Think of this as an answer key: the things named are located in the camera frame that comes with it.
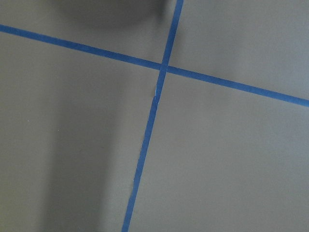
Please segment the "blue tape line crosswise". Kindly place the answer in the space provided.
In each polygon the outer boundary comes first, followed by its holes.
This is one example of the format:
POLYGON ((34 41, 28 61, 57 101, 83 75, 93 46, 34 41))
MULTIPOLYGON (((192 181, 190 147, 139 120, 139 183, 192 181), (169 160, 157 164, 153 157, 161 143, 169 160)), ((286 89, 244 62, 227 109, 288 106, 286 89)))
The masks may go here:
MULTIPOLYGON (((59 38, 55 38, 55 37, 51 37, 51 36, 47 36, 43 34, 38 34, 35 32, 18 29, 18 28, 6 26, 6 25, 1 25, 0 31, 7 33, 7 34, 16 35, 16 36, 24 37, 27 39, 44 42, 47 44, 53 44, 53 45, 65 47, 68 49, 81 51, 81 52, 92 54, 95 56, 110 58, 113 60, 118 60, 118 61, 122 61, 125 63, 138 65, 138 66, 145 67, 145 68, 150 68, 154 70, 160 70, 161 68, 161 64, 157 62, 153 62, 153 61, 149 61, 149 60, 145 60, 141 58, 136 58, 136 57, 88 46, 88 45, 81 44, 81 43, 75 43, 75 42, 71 42, 71 41, 67 41, 67 40, 63 40, 63 39, 59 39, 59 38)), ((267 90, 267 89, 263 89, 259 87, 254 87, 254 86, 242 84, 239 82, 230 81, 230 80, 226 80, 226 79, 222 79, 222 78, 218 78, 218 77, 214 77, 214 76, 210 76, 210 75, 206 75, 206 74, 202 74, 198 72, 193 72, 193 71, 189 71, 189 70, 185 70, 185 69, 181 69, 181 68, 177 68, 173 66, 168 66, 167 72, 171 74, 180 75, 183 77, 219 85, 219 86, 224 86, 227 88, 249 92, 252 94, 256 94, 256 95, 260 95, 260 96, 264 96, 264 97, 268 97, 268 98, 272 98, 272 99, 276 99, 276 100, 280 100, 284 102, 302 105, 305 107, 309 106, 309 101, 303 98, 298 98, 298 97, 294 97, 291 95, 287 95, 287 94, 283 94, 283 93, 279 93, 279 92, 275 92, 275 91, 271 91, 271 90, 267 90)))

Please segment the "blue tape line lengthwise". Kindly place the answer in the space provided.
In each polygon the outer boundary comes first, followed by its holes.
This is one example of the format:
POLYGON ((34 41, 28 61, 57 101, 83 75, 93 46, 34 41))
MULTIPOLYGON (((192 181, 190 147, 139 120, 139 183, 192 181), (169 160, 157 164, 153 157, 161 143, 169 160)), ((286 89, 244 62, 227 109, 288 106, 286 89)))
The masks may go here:
POLYGON ((140 149, 140 155, 139 155, 139 159, 137 162, 134 179, 132 182, 133 184, 132 192, 127 202, 126 213, 124 216, 121 232, 129 231, 130 222, 131 222, 131 218, 132 218, 132 214, 133 214, 133 210, 135 206, 135 201, 136 201, 136 197, 137 197, 138 190, 139 190, 140 180, 141 180, 141 176, 142 176, 142 172, 143 172, 143 168, 144 168, 144 164, 145 164, 145 160, 147 156, 147 151, 148 151, 148 147, 149 147, 149 143, 151 140, 152 131, 153 131, 154 123, 155 123, 156 112, 157 112, 158 105, 159 105, 160 98, 161 98, 161 93, 162 93, 162 89, 164 86, 167 69, 169 66, 169 61, 170 61, 170 57, 171 57, 171 53, 172 53, 172 49, 174 45, 174 40, 175 40, 182 8, 183 8, 183 1, 177 0, 175 9, 173 12, 173 17, 172 17, 172 21, 171 21, 171 25, 169 29, 167 42, 166 42, 165 49, 164 49, 162 62, 160 64, 158 79, 157 79, 157 83, 155 86, 155 93, 154 93, 152 105, 151 105, 150 112, 149 112, 149 117, 148 117, 146 128, 145 128, 145 133, 144 133, 144 137, 143 137, 143 141, 142 141, 142 145, 140 149))

